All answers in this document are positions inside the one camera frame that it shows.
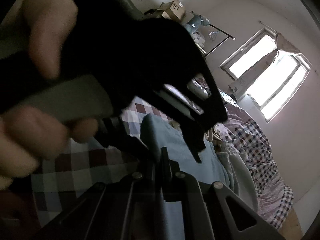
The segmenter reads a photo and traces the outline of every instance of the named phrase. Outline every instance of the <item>tied curtain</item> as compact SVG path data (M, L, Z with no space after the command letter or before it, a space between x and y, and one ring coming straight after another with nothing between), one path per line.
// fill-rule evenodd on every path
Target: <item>tied curtain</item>
M287 55L302 54L294 45L286 40L281 33L277 33L276 48L263 56L257 63L229 85L229 92L235 96L236 100L241 99L257 78L275 61L279 55L279 51L283 51Z

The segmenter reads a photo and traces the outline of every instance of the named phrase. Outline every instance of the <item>hand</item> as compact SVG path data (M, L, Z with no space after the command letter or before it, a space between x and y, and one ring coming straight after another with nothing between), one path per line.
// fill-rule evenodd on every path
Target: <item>hand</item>
M16 11L30 27L30 58L45 78L57 78L61 47L76 24L76 5L72 0L23 0ZM83 143L97 128L93 118L77 122L70 130L34 107L9 110L0 117L0 189L14 177L31 174L41 158L59 155L69 137Z

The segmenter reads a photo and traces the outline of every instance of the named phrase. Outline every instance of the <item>window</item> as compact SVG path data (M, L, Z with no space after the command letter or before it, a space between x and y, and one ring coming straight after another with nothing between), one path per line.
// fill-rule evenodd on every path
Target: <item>window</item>
M222 69L236 80L263 56L276 48L275 34L263 28L222 64ZM271 120L290 100L310 70L304 56L289 56L279 52L276 60L252 81L247 94L261 110L266 121Z

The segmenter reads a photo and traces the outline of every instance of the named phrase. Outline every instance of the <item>checkered blanket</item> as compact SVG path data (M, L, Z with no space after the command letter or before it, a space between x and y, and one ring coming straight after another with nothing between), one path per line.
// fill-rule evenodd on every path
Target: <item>checkered blanket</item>
M228 121L218 124L220 137L247 154L246 165L257 189L258 214L279 229L292 207L292 190L281 178L272 159L271 146L260 127L227 94L220 92L228 111ZM143 117L153 113L169 118L140 98L124 111L122 120L128 134L140 136ZM31 175L32 189L41 226L96 182L114 183L136 170L137 160L114 147L103 148L97 141L77 144L70 140L68 149L58 158L43 161Z

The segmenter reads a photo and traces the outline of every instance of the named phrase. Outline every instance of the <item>window frame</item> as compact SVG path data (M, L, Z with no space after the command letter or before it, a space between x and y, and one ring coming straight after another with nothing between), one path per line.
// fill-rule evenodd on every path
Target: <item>window frame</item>
M221 64L220 68L222 68L230 78L232 78L232 80L237 80L238 78L232 73L232 71L230 71L230 67L237 62L243 55L245 55L254 45L256 45L265 35L270 36L271 38L273 38L275 40L276 38L276 34L273 30L270 30L266 27L262 28L258 33L256 33L251 39L249 39L243 46L241 46L235 53L233 53L224 63ZM274 118L280 111L281 109L288 103L288 101L292 98L292 96L296 93L296 91L299 89L299 87L301 86L301 84L304 82L305 78L307 77L307 75L310 72L310 62L306 59L306 57L304 55L299 55L299 57L301 57L303 59L303 61L305 63L307 63L307 65L298 57L298 56L293 56L290 55L289 57L291 57L294 61L297 62L297 66L295 67L295 69L290 73L290 75L285 79L285 81L280 85L280 87L260 106L256 100L249 94L247 93L247 95L249 96L249 98L253 101L253 103L255 104L255 106L259 109L259 111L261 112L262 116L264 117L265 121L268 123L272 118ZM293 75L297 72L297 70L300 67L303 67L306 70L306 74L304 75L303 79L301 80L301 82L296 86L296 88L294 89L294 91L292 92L292 94L287 98L287 100L281 105L281 107L269 118L265 118L264 114L262 113L262 109L271 102L271 100L284 88L284 86L290 81L290 79L293 77Z

